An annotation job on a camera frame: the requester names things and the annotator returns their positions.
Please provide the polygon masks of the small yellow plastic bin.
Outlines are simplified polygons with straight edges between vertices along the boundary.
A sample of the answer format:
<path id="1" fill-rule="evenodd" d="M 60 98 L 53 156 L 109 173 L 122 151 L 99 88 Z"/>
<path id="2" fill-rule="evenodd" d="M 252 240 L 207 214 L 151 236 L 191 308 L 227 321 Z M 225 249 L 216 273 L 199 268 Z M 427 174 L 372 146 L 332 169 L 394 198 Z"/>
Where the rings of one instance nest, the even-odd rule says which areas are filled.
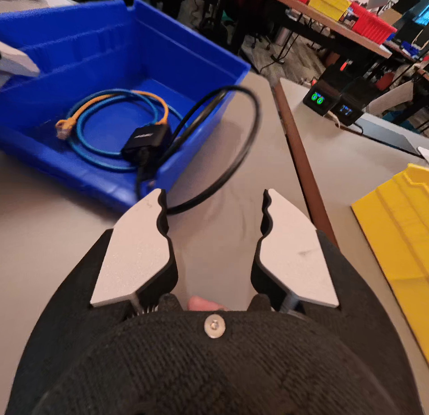
<path id="1" fill-rule="evenodd" d="M 351 5 L 350 0 L 309 0 L 308 6 L 325 15 L 339 21 Z"/>

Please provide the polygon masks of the black adapter box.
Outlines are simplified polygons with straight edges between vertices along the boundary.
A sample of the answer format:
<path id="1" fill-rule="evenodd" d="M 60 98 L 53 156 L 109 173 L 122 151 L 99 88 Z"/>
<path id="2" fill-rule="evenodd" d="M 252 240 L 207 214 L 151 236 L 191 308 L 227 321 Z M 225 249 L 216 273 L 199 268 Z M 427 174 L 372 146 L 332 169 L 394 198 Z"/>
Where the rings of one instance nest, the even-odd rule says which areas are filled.
<path id="1" fill-rule="evenodd" d="M 121 149 L 121 157 L 134 165 L 153 164 L 164 154 L 171 139 L 172 132 L 168 123 L 136 128 Z"/>

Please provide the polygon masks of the red ribbed plastic bin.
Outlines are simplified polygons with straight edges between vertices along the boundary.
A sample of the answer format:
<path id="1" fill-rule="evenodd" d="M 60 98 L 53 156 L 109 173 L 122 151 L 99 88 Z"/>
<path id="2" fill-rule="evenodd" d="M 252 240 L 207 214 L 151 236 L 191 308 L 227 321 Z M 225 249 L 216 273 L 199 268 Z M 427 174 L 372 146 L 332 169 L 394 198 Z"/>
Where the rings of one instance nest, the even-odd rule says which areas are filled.
<path id="1" fill-rule="evenodd" d="M 355 21 L 351 31 L 360 36 L 378 45 L 382 45 L 389 37 L 396 34 L 397 29 L 395 27 L 389 25 L 376 14 L 369 12 L 358 3 L 351 2 L 349 8 L 352 10 L 353 14 L 357 16 L 357 21 Z"/>

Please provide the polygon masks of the grey laptop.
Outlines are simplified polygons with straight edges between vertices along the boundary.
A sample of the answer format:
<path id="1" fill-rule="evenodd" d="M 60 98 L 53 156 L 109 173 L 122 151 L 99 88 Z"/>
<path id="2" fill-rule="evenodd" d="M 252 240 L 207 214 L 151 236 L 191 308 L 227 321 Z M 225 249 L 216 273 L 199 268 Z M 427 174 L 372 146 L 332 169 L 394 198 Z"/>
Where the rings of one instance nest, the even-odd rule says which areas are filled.
<path id="1" fill-rule="evenodd" d="M 423 158 L 422 154 L 410 143 L 405 135 L 386 128 L 381 123 L 375 123 L 360 117 L 356 122 L 351 124 L 351 127 L 359 128 L 361 136 L 367 139 L 371 139 L 395 150 Z"/>

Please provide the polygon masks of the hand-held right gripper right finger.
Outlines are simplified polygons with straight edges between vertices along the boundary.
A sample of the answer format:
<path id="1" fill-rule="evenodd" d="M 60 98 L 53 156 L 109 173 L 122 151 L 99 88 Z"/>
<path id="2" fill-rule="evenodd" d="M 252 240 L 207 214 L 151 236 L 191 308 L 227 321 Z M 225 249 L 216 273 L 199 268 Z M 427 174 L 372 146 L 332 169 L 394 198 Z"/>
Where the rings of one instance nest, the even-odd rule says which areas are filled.
<path id="1" fill-rule="evenodd" d="M 338 308 L 312 222 L 273 188 L 264 190 L 262 214 L 250 273 L 255 291 L 268 297 L 272 311 L 291 311 L 302 302 Z"/>

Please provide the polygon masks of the black charger with blue display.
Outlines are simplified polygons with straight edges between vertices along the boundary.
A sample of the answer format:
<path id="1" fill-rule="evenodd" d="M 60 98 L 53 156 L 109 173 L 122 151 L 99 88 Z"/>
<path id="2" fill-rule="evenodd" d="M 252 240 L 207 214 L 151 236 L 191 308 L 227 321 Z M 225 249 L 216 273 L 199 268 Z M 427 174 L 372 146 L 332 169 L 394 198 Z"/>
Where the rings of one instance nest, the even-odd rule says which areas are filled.
<path id="1" fill-rule="evenodd" d="M 341 92 L 337 103 L 331 108 L 338 121 L 344 126 L 351 126 L 364 113 L 367 105 L 380 95 L 380 89 L 371 81 L 362 77 L 350 82 Z"/>

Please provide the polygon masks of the long wooden table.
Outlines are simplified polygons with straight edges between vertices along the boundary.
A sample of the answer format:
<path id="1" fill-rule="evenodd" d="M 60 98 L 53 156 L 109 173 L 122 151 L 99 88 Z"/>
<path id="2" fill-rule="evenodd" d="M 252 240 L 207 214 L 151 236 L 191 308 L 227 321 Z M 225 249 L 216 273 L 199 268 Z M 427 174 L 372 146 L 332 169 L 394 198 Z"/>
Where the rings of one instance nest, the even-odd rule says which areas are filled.
<path id="1" fill-rule="evenodd" d="M 244 15 L 246 14 L 246 11 L 248 11 L 248 1 L 244 0 L 245 6 L 243 7 Z M 389 58 L 391 56 L 391 52 L 389 49 L 383 45 L 379 45 L 370 39 L 363 37 L 357 32 L 352 31 L 351 29 L 347 28 L 343 24 L 329 18 L 327 15 L 322 14 L 318 10 L 309 7 L 307 4 L 304 4 L 303 2 L 299 0 L 276 0 L 277 2 L 280 2 L 282 4 L 285 4 L 292 9 L 296 10 L 298 13 L 308 16 L 313 21 L 317 21 L 321 23 L 322 25 L 328 27 L 330 30 L 342 35 L 345 38 L 348 38 L 349 40 L 359 44 L 360 46 L 366 48 L 367 50 L 378 54 L 379 56 L 383 58 Z"/>

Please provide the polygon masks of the black charger with green display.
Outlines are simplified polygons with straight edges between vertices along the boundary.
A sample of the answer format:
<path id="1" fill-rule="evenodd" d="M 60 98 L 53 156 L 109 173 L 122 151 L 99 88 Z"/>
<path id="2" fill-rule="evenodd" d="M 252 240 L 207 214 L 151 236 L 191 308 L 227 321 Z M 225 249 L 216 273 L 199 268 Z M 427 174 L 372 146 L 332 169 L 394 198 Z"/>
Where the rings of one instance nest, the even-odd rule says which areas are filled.
<path id="1" fill-rule="evenodd" d="M 324 117 L 338 103 L 353 77 L 346 70 L 331 65 L 322 73 L 303 98 L 303 104 Z"/>

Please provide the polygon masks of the grey side table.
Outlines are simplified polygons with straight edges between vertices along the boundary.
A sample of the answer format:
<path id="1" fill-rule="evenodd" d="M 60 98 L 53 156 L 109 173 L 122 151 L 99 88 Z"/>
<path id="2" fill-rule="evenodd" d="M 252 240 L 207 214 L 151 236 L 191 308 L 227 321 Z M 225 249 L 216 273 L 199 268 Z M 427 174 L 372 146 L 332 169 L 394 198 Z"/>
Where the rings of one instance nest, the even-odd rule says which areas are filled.
<path id="1" fill-rule="evenodd" d="M 389 315 L 405 347 L 422 408 L 428 414 L 428 364 L 351 209 L 352 203 L 409 163 L 424 167 L 428 163 L 421 156 L 339 129 L 302 103 L 307 92 L 306 87 L 287 79 L 277 83 L 275 98 L 285 130 L 288 135 L 299 134 L 337 245 Z"/>

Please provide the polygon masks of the person's right hand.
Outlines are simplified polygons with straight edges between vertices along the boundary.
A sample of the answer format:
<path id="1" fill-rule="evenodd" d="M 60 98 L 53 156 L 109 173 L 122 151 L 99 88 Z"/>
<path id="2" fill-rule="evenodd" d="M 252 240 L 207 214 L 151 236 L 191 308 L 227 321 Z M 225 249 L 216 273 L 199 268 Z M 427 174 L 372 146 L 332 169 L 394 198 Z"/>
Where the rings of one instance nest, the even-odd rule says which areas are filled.
<path id="1" fill-rule="evenodd" d="M 187 310 L 200 312 L 215 312 L 228 311 L 229 309 L 214 301 L 207 300 L 199 296 L 192 296 L 187 302 Z"/>

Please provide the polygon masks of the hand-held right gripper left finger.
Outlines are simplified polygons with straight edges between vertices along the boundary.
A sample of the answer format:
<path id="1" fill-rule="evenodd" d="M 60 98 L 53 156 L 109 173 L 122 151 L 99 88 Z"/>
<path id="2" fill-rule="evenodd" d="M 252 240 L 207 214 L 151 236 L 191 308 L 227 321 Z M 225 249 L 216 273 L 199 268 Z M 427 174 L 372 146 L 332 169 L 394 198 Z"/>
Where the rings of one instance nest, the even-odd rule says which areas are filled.
<path id="1" fill-rule="evenodd" d="M 114 225 L 90 304 L 129 302 L 133 308 L 157 308 L 178 282 L 168 236 L 166 192 L 154 189 Z"/>

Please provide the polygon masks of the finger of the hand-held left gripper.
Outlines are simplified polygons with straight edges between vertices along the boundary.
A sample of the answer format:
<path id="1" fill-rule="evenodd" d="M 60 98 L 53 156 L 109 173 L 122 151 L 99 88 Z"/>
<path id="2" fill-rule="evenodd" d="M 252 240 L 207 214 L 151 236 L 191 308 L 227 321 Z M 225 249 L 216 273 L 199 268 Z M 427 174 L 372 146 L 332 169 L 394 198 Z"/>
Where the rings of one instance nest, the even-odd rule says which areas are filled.
<path id="1" fill-rule="evenodd" d="M 40 69 L 24 52 L 0 43 L 0 86 L 13 76 L 38 77 Z"/>

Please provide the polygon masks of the blue plastic bin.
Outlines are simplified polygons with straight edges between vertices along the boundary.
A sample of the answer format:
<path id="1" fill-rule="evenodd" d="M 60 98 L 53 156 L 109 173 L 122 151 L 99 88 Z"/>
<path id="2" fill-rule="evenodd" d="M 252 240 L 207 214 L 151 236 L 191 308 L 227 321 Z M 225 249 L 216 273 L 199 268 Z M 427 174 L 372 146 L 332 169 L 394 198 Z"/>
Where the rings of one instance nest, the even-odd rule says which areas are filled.
<path id="1" fill-rule="evenodd" d="M 37 78 L 15 76 L 1 88 L 1 151 L 118 212 L 136 203 L 136 173 L 83 160 L 56 138 L 55 123 L 111 88 L 153 92 L 184 116 L 250 68 L 140 0 L 131 8 L 111 0 L 3 13 L 0 34 L 40 69 Z"/>

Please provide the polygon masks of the grey desk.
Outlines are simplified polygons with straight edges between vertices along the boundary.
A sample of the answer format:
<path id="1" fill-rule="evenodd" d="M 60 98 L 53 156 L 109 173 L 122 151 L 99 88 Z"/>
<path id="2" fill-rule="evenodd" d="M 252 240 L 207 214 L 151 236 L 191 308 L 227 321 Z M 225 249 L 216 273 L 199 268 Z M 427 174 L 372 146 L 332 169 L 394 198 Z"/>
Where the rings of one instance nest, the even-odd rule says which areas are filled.
<path id="1" fill-rule="evenodd" d="M 169 218 L 179 270 L 175 294 L 233 310 L 255 291 L 250 268 L 260 238 L 263 191 L 275 189 L 308 215 L 267 79 L 243 83 L 259 97 L 258 137 L 233 178 L 211 199 Z M 221 122 L 168 193 L 180 204 L 200 193 L 235 157 L 251 124 L 249 99 L 236 94 Z M 119 218 L 99 202 L 1 154 L 1 394 L 8 394 L 27 339 L 47 302 L 101 234 Z"/>

